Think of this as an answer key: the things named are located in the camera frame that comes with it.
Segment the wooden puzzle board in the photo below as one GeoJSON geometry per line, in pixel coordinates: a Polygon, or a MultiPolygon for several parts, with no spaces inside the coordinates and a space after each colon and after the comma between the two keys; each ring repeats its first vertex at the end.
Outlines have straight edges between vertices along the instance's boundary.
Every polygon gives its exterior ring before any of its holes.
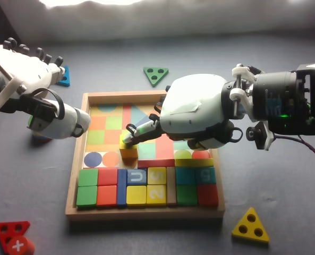
{"type": "Polygon", "coordinates": [[[136,126],[148,121],[154,113],[154,104],[165,91],[133,91],[113,93],[86,93],[82,110],[91,116],[87,133],[77,138],[73,167],[66,204],[66,215],[71,220],[128,219],[128,218],[216,218],[222,217],[225,206],[217,150],[193,151],[185,141],[173,142],[166,135],[138,144],[139,158],[123,162],[119,152],[119,135],[126,134],[126,125],[136,126]],[[89,209],[76,207],[77,179],[82,168],[117,167],[137,168],[139,160],[171,158],[213,158],[217,179],[219,206],[164,207],[128,209],[89,209]]]}

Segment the red triangle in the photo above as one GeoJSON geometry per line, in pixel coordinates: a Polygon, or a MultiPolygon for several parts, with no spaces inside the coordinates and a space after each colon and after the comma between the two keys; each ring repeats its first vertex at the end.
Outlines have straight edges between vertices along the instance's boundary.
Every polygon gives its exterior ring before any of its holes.
{"type": "Polygon", "coordinates": [[[15,236],[24,235],[29,227],[29,222],[0,222],[0,244],[5,253],[7,243],[15,236]]]}

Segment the yellow triangle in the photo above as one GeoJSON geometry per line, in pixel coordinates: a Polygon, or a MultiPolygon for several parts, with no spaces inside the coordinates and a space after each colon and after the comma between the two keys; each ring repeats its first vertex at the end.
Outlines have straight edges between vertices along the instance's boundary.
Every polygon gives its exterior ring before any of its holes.
{"type": "Polygon", "coordinates": [[[249,208],[246,214],[235,226],[232,231],[232,236],[262,243],[269,242],[266,230],[263,228],[253,207],[249,208]]]}

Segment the white plus sign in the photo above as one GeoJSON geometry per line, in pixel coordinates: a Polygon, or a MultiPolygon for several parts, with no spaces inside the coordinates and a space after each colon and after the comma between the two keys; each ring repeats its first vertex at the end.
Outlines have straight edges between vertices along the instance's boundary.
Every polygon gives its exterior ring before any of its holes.
{"type": "Polygon", "coordinates": [[[20,247],[24,246],[23,243],[19,243],[19,240],[17,240],[16,245],[12,246],[13,249],[17,249],[17,251],[20,251],[20,247]]]}

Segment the wooden frame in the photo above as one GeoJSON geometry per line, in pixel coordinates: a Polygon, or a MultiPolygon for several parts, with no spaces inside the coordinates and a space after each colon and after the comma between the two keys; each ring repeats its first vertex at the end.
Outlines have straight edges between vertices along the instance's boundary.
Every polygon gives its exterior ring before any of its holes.
{"type": "MultiPolygon", "coordinates": [[[[85,93],[81,109],[90,112],[90,106],[107,103],[156,103],[164,90],[160,91],[128,91],[128,92],[100,92],[85,93]]],[[[127,209],[90,209],[77,210],[76,193],[78,189],[77,177],[82,169],[84,152],[86,148],[87,132],[77,138],[69,191],[65,214],[69,220],[113,220],[113,219],[161,219],[161,218],[222,218],[225,211],[224,194],[221,181],[219,157],[217,149],[211,150],[216,170],[219,206],[217,208],[204,207],[161,207],[161,208],[127,208],[127,209]]]]}

